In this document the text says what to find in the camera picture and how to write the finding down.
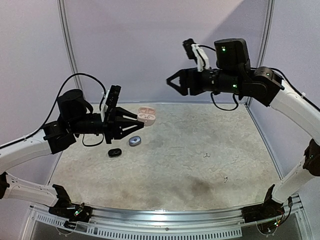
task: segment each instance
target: metal frame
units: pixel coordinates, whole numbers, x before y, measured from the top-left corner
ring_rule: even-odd
[[[271,30],[272,16],[274,14],[274,8],[275,8],[275,0],[268,0],[268,6],[265,14],[264,27],[262,32],[262,38],[261,38],[260,50],[258,54],[258,61],[256,64],[256,68],[260,67],[263,64],[263,61],[265,59],[270,30]],[[252,97],[249,97],[246,102],[247,106],[250,106],[251,102],[252,102]]]
[[[59,11],[59,16],[60,16],[60,22],[61,22],[61,28],[62,28],[62,33],[63,33],[63,39],[64,39],[64,43],[65,43],[66,54],[69,59],[72,74],[75,74],[75,73],[78,73],[78,68],[77,68],[76,58],[75,58],[75,54],[74,54],[74,50],[73,50],[71,38],[70,38],[70,31],[69,31],[69,26],[68,26],[65,1],[64,0],[57,0],[57,6],[58,6],[58,11]],[[82,86],[82,83],[81,83],[79,76],[74,77],[74,83],[78,89],[83,91],[83,86]]]
[[[309,236],[301,200],[297,194],[292,200],[292,216],[299,217],[301,235]],[[244,222],[241,217],[242,207],[244,206],[199,211],[139,211],[95,207],[90,222],[78,222],[75,232],[115,240],[130,239],[131,236],[136,240],[232,239],[242,236],[241,227],[257,224]],[[284,208],[288,212],[289,207],[285,205]],[[274,219],[259,221],[258,224]],[[21,239],[30,239],[36,221],[67,231],[69,229],[63,227],[65,220],[49,214],[46,206],[31,206]]]

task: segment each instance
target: black wire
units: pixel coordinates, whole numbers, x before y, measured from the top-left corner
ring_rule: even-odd
[[[288,213],[288,215],[286,216],[286,218],[285,218],[282,222],[279,223],[279,227],[280,227],[282,224],[284,224],[285,221],[287,221],[287,219],[290,217],[291,210],[292,210],[292,206],[290,207],[289,213]]]
[[[78,72],[78,73],[72,74],[72,75],[69,76],[69,77],[63,82],[63,84],[61,85],[61,87],[60,87],[60,89],[59,89],[59,91],[58,91],[58,94],[57,94],[56,97],[55,97],[53,106],[52,106],[52,108],[51,108],[48,116],[46,117],[46,119],[45,119],[44,122],[42,123],[42,125],[41,125],[36,131],[34,131],[33,133],[29,134],[29,135],[26,136],[25,138],[20,138],[20,139],[18,139],[18,140],[12,141],[12,142],[7,143],[7,144],[5,144],[5,145],[1,145],[1,146],[0,146],[0,150],[3,149],[3,148],[9,147],[9,146],[11,146],[11,145],[13,145],[13,144],[20,143],[20,142],[24,141],[25,139],[29,139],[29,138],[31,138],[32,136],[34,136],[35,134],[37,134],[37,133],[44,127],[44,125],[47,123],[48,119],[50,118],[50,116],[51,116],[51,114],[52,114],[52,112],[53,112],[53,110],[54,110],[54,108],[55,108],[55,105],[56,105],[56,103],[57,103],[58,97],[59,97],[62,89],[63,89],[64,86],[66,85],[66,83],[67,83],[71,78],[73,78],[74,76],[78,76],[78,75],[86,76],[86,77],[89,77],[89,78],[95,80],[95,81],[98,82],[98,83],[101,85],[101,87],[103,88],[104,96],[107,94],[106,88],[105,88],[105,86],[103,85],[103,83],[102,83],[101,81],[99,81],[97,78],[95,78],[94,76],[92,76],[92,75],[90,75],[90,74],[87,74],[87,73],[82,73],[82,72]],[[100,110],[101,110],[101,105],[102,105],[104,96],[102,97],[101,102],[100,102],[100,105],[99,105],[99,109],[100,109]]]
[[[205,62],[205,59],[204,57],[200,54],[200,52],[198,50],[196,50],[196,52],[199,54],[200,58],[202,59],[202,62],[203,62],[203,68],[206,67],[206,62]]]
[[[232,109],[224,109],[224,108],[221,108],[219,106],[217,106],[216,102],[215,102],[215,99],[214,99],[214,92],[211,92],[210,93],[210,97],[212,99],[212,103],[220,110],[223,110],[223,111],[233,111],[233,110],[236,110],[238,107],[239,107],[239,103],[237,102],[236,100],[236,95],[235,94],[232,94],[232,98],[233,98],[233,101],[235,103],[235,107],[232,108]]]
[[[103,141],[105,139],[105,135],[102,134],[102,140],[100,142],[95,143],[95,144],[91,144],[91,145],[90,144],[85,144],[84,139],[85,139],[85,134],[83,134],[83,137],[82,137],[83,146],[85,146],[85,147],[96,147],[96,146],[99,146],[100,144],[103,143]]]
[[[207,45],[199,45],[198,47],[210,49],[210,50],[212,50],[214,52],[216,51],[213,47],[210,47],[210,46],[207,46]]]

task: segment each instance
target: white wall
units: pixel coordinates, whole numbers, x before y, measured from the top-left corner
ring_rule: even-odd
[[[293,85],[320,106],[320,2],[276,1],[264,66],[282,70]],[[257,101],[250,108],[286,175],[303,158],[310,137],[288,118]],[[320,239],[320,178],[300,191],[314,239]]]
[[[0,1],[0,144],[38,128],[62,82],[71,74],[56,1]],[[68,88],[74,88],[72,81]],[[55,111],[52,120],[57,118]],[[23,163],[8,172],[46,184],[56,155]],[[28,202],[0,200],[0,239],[17,240]]]
[[[266,0],[77,0],[66,13],[77,68],[106,86],[122,86],[120,102],[211,101],[209,93],[180,96],[166,78],[196,67],[182,42],[193,38],[213,46],[215,40],[247,40],[252,65],[257,62]],[[215,53],[208,50],[210,65]],[[86,99],[99,102],[98,86],[84,82]],[[231,94],[216,97],[233,102]]]

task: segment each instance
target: table surface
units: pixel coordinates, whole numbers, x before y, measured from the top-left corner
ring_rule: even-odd
[[[243,105],[235,111],[209,103],[120,106],[133,113],[153,107],[156,121],[112,145],[84,147],[80,136],[62,153],[50,184],[64,186],[75,203],[133,210],[222,209],[262,202],[279,180]],[[142,143],[129,146],[132,136],[140,136]],[[86,135],[84,141],[100,139]],[[122,155],[109,158],[114,148]]]

